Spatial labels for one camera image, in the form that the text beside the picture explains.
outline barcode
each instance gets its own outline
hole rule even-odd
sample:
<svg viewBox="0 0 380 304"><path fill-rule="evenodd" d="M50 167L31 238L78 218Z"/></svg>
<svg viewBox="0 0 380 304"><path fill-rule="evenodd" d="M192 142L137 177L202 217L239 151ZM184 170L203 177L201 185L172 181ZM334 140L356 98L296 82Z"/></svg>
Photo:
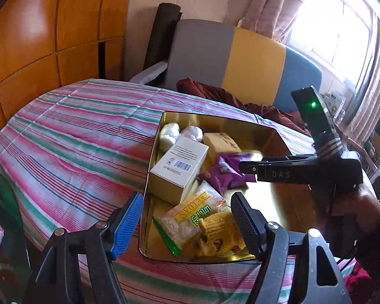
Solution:
<svg viewBox="0 0 380 304"><path fill-rule="evenodd" d="M173 166L184 171L189 171L189 169L191 168L191 164L187 164L180 160L176 160Z"/></svg>

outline purple package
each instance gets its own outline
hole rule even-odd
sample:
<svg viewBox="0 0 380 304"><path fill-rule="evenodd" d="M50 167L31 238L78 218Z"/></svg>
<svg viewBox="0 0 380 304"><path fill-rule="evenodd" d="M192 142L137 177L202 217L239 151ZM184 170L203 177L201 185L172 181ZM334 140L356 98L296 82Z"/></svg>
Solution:
<svg viewBox="0 0 380 304"><path fill-rule="evenodd" d="M243 174L239 171L239 163L241 161L251 161L252 154L251 153L220 153L220 156L225 160L226 163L230 165L237 173L242 175L242 182L235 183L232 182L229 184L230 188L242 187L245 185L245 182L256 183L255 175L251 174Z"/></svg>
<svg viewBox="0 0 380 304"><path fill-rule="evenodd" d="M218 163L197 176L200 180L205 179L219 194L223 195L227 188L232 183L243 183L245 180L235 169L225 162L220 156L218 157Z"/></svg>

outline maroon blanket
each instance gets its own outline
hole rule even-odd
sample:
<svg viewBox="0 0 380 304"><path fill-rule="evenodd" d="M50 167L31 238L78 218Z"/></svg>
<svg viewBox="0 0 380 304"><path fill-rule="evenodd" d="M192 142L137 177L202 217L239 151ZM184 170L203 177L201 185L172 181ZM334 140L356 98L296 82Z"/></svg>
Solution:
<svg viewBox="0 0 380 304"><path fill-rule="evenodd" d="M282 124L288 128L294 129L301 134L311 137L311 134L300 117L300 113L286 113L278 110L274 106L266 106L264 104L243 104L233 94L222 88L216 88L203 83L196 82L191 79L179 80L176 84L178 92L187 93L192 96L207 98L215 102L225 103L230 106L237 107L241 110L257 114L265 119L272 120L278 124Z"/></svg>

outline metal bolt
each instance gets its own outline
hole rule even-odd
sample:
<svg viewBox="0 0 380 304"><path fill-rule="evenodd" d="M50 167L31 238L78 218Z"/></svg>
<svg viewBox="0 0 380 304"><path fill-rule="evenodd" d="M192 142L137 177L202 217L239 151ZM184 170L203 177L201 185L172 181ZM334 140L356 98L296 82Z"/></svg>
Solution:
<svg viewBox="0 0 380 304"><path fill-rule="evenodd" d="M107 222L104 220L101 220L96 223L96 228L98 228L99 230L104 229L106 227L107 227Z"/></svg>
<svg viewBox="0 0 380 304"><path fill-rule="evenodd" d="M65 230L63 228L61 228L61 227L55 230L55 235L57 237L63 235L64 233L65 233Z"/></svg>
<svg viewBox="0 0 380 304"><path fill-rule="evenodd" d="M279 225L276 222L268 222L268 228L277 230L279 228Z"/></svg>
<svg viewBox="0 0 380 304"><path fill-rule="evenodd" d="M321 236L321 232L318 231L317 229L309 229L308 233L309 233L312 237L319 237L319 236Z"/></svg>

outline red cloth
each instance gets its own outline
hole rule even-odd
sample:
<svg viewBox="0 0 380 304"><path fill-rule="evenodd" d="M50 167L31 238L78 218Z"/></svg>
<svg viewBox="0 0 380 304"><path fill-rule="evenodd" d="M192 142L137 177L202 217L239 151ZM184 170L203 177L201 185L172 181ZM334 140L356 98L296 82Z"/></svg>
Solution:
<svg viewBox="0 0 380 304"><path fill-rule="evenodd" d="M351 295L352 304L366 304L376 290L375 283L358 262L351 275L345 278L345 284Z"/></svg>
<svg viewBox="0 0 380 304"><path fill-rule="evenodd" d="M278 110L274 106L266 106L264 104L257 105L252 103L243 104L233 94L225 91L222 88L205 85L189 78L179 80L176 84L176 88L180 93L187 93L192 96L207 98L215 102L221 102L230 106L234 106L252 114L257 114L265 119L277 122L278 124L282 124L283 126L311 137L307 126L304 124L300 113L298 112L292 112L292 114L290 114Z"/></svg>

